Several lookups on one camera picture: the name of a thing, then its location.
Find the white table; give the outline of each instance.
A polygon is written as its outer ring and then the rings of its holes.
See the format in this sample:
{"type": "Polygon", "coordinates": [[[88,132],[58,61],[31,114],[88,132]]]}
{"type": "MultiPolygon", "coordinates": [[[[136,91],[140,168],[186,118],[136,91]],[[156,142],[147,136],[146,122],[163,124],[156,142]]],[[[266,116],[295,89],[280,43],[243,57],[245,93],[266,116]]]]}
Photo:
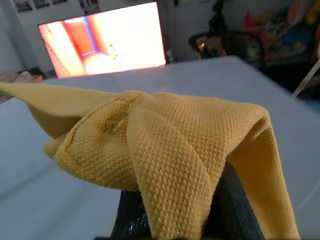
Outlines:
{"type": "MultiPolygon", "coordinates": [[[[320,115],[238,58],[45,83],[109,92],[167,91],[264,106],[300,234],[320,237],[320,115]]],[[[0,105],[0,134],[0,239],[91,240],[109,235],[120,191],[58,170],[42,152],[49,137],[15,98],[0,105]]]]}

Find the towel fold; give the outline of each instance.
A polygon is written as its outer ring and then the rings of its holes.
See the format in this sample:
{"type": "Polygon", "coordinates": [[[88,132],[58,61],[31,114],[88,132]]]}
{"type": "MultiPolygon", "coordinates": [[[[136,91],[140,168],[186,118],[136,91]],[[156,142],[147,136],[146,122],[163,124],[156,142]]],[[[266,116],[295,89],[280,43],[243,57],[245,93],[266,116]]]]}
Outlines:
{"type": "Polygon", "coordinates": [[[140,190],[151,234],[201,238],[226,161],[237,171],[267,239],[297,239],[269,114],[228,100],[0,83],[53,138],[45,153],[68,173],[140,190]]]}

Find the yellow towel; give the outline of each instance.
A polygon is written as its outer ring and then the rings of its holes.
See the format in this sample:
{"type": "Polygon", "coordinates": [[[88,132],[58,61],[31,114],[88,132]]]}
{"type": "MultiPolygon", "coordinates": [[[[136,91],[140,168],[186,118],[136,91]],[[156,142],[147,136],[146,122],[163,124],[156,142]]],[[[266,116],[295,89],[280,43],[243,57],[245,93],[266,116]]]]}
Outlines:
{"type": "Polygon", "coordinates": [[[0,83],[54,140],[45,153],[86,181],[141,191],[151,234],[201,238],[226,160],[267,239],[297,239],[268,112],[223,99],[0,83]]]}

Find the chair backrest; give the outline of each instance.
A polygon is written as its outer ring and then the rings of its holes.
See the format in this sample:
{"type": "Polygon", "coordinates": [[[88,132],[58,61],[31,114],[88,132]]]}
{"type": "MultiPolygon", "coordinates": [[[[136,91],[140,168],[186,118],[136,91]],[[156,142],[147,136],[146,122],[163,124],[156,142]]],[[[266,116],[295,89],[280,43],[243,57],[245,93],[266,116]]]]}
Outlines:
{"type": "Polygon", "coordinates": [[[190,37],[188,43],[201,59],[236,55],[259,69],[265,66],[264,45],[250,32],[203,32],[190,37]]]}

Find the tv screen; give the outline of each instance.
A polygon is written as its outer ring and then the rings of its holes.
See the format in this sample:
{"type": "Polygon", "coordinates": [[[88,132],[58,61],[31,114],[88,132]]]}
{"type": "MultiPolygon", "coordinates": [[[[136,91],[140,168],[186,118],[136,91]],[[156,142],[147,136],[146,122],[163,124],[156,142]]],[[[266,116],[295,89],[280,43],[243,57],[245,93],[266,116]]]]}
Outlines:
{"type": "Polygon", "coordinates": [[[163,66],[156,2],[38,26],[58,78],[163,66]]]}

